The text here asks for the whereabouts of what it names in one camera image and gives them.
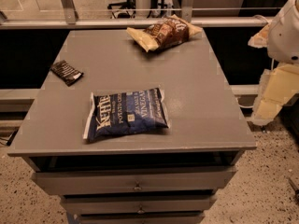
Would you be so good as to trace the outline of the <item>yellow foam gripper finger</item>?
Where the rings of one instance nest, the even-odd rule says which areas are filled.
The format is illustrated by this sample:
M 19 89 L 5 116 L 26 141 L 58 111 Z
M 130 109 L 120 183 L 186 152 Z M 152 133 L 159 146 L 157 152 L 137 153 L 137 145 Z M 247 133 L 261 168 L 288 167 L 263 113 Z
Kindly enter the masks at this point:
M 252 36 L 249 39 L 248 45 L 257 49 L 266 48 L 268 46 L 269 27 L 269 24 L 265 25 L 257 34 Z
M 273 70 L 265 69 L 260 78 L 251 121 L 258 126 L 267 125 L 297 92 L 299 92 L 298 64 L 279 63 Z

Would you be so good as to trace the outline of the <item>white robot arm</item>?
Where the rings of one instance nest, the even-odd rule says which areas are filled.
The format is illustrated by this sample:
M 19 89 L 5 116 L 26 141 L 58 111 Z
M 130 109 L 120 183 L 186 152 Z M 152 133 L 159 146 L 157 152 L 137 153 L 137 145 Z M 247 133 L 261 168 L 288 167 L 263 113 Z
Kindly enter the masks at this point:
M 251 122 L 264 126 L 299 92 L 299 0 L 288 0 L 248 45 L 267 48 L 268 56 L 278 62 L 276 68 L 263 71 L 252 108 Z

